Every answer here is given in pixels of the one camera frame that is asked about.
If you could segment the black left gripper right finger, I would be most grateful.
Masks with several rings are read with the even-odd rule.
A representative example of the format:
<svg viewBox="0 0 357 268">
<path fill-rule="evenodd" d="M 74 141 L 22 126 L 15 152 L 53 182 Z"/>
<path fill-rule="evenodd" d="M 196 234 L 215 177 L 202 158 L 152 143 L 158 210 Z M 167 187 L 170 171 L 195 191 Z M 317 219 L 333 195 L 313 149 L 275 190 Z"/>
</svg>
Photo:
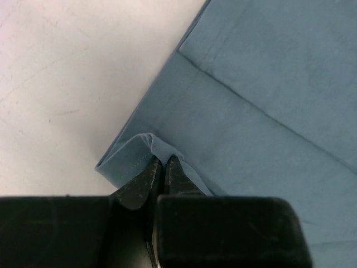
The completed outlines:
<svg viewBox="0 0 357 268">
<path fill-rule="evenodd" d="M 171 195 L 205 195 L 186 176 L 177 156 L 171 156 L 166 165 L 163 192 Z"/>
</svg>

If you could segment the blue t shirt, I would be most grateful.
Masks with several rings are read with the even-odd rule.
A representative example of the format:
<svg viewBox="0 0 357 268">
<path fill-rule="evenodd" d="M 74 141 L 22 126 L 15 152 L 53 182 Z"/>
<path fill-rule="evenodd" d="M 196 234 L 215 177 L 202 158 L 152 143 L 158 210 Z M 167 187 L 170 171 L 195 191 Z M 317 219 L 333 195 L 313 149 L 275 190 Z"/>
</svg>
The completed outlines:
<svg viewBox="0 0 357 268">
<path fill-rule="evenodd" d="M 173 155 L 206 194 L 287 200 L 315 267 L 355 267 L 356 2 L 208 1 L 96 171 Z"/>
</svg>

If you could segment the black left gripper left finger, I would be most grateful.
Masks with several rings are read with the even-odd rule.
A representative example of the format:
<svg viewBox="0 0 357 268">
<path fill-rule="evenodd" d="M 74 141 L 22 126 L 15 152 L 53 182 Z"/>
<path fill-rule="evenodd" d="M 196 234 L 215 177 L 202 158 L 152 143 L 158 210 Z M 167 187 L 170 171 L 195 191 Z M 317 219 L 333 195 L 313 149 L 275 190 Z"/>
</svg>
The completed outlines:
<svg viewBox="0 0 357 268">
<path fill-rule="evenodd" d="M 139 210 L 157 198 L 161 187 L 162 164 L 150 159 L 144 170 L 110 195 L 114 202 L 127 210 Z"/>
</svg>

